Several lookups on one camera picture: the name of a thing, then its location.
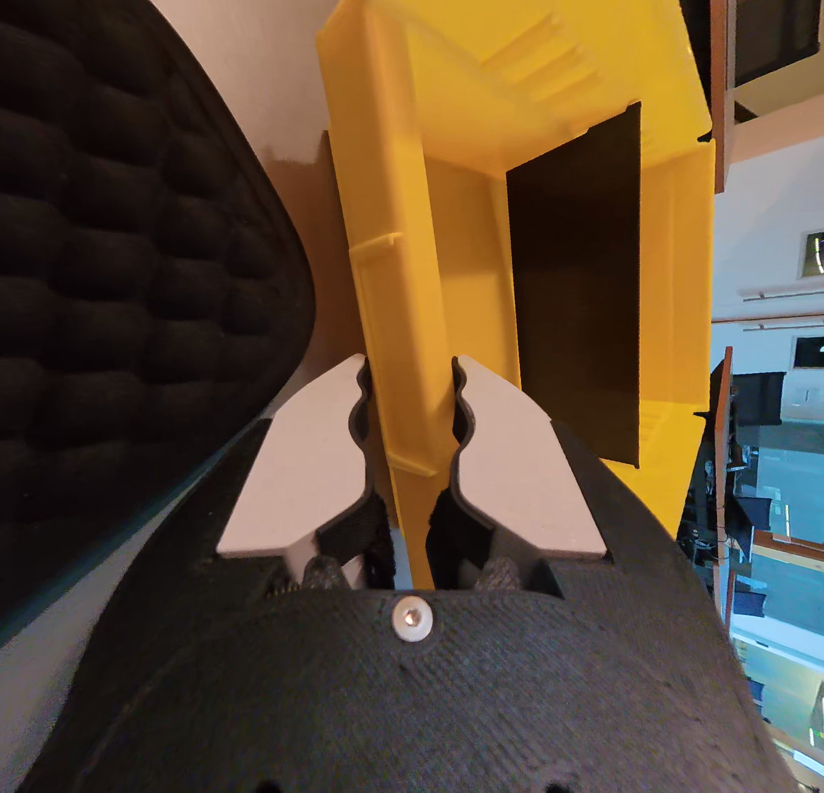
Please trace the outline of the black bin divider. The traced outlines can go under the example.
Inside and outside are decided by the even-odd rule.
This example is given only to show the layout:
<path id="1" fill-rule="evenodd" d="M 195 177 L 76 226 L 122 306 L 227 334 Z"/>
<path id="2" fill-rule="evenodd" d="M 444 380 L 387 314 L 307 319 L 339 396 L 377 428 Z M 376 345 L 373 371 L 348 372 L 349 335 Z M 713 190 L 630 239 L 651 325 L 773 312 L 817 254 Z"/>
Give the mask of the black bin divider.
<path id="1" fill-rule="evenodd" d="M 507 173 L 521 388 L 599 458 L 640 458 L 639 102 Z"/>

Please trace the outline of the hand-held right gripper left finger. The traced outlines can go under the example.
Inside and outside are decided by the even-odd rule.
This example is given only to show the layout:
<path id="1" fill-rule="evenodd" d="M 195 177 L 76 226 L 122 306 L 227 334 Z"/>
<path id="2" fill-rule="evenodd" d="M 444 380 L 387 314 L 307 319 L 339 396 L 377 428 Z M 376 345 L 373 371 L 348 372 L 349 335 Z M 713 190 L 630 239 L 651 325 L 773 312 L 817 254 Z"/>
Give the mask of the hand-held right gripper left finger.
<path id="1" fill-rule="evenodd" d="M 395 587 L 386 505 L 364 451 L 372 391 L 368 360 L 355 354 L 276 411 L 218 541 L 221 558 L 279 557 L 301 583 L 327 556 L 356 589 Z"/>

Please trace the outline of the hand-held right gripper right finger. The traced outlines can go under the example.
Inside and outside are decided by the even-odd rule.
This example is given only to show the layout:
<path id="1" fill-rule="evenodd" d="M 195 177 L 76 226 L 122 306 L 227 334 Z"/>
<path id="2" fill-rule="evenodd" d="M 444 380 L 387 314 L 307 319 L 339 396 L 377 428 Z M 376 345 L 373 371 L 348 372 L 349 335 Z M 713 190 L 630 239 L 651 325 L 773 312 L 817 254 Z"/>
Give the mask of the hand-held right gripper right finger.
<path id="1" fill-rule="evenodd" d="M 549 417 L 468 355 L 451 362 L 457 449 L 428 521 L 435 589 L 561 590 L 551 562 L 608 547 Z"/>

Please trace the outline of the yellow plastic bin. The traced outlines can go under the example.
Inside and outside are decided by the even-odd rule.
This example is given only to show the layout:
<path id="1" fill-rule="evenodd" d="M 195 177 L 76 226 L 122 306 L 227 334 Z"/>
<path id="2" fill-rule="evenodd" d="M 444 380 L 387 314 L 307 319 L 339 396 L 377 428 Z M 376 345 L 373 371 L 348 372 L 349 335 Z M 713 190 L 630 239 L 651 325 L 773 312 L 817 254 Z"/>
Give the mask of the yellow plastic bin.
<path id="1" fill-rule="evenodd" d="M 679 0 L 340 0 L 316 44 L 414 586 L 457 449 L 452 359 L 522 390 L 507 173 L 636 102 L 639 466 L 594 454 L 673 537 L 709 404 L 715 180 Z"/>

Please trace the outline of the black quilted pad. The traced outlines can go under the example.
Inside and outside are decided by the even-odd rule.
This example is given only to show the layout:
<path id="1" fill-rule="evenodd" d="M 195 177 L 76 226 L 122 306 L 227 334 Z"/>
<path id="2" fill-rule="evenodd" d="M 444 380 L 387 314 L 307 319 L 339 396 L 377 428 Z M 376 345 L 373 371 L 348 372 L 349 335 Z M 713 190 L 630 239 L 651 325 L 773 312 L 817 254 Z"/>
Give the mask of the black quilted pad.
<path id="1" fill-rule="evenodd" d="M 1 0 L 2 644 L 301 363 L 303 244 L 149 0 Z"/>

